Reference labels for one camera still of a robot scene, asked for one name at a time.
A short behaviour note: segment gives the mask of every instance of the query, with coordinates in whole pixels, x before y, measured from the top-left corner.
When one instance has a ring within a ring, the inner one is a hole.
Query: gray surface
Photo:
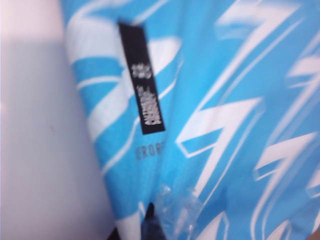
[[[1,239],[103,240],[113,227],[63,43],[2,39]]]

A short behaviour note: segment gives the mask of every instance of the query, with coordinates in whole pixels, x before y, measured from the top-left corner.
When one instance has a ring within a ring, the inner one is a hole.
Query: clothing tag
[[[158,93],[148,56],[147,41],[144,29],[119,23],[122,46],[126,63],[135,91],[139,108],[143,134],[151,134],[165,130],[161,115]]]

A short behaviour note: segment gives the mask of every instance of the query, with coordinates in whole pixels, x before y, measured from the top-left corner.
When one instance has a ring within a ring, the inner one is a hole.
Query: black fabric
[[[119,30],[139,109],[142,133],[164,131],[165,125],[144,29],[141,26],[119,23]]]
[[[117,228],[113,230],[107,240],[121,240]],[[150,203],[141,225],[141,240],[166,240],[160,221],[155,216],[155,206]]]

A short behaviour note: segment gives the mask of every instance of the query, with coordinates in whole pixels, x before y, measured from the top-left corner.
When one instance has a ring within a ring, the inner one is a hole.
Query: blue fabric
[[[203,203],[179,239],[302,240],[319,227],[318,1],[61,5],[117,220],[143,215],[166,184]],[[144,27],[164,132],[142,134],[118,21]]]

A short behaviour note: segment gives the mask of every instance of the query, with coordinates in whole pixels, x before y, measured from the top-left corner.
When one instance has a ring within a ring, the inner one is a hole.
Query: white wall
[[[58,0],[1,0],[1,239],[114,227],[68,66]]]

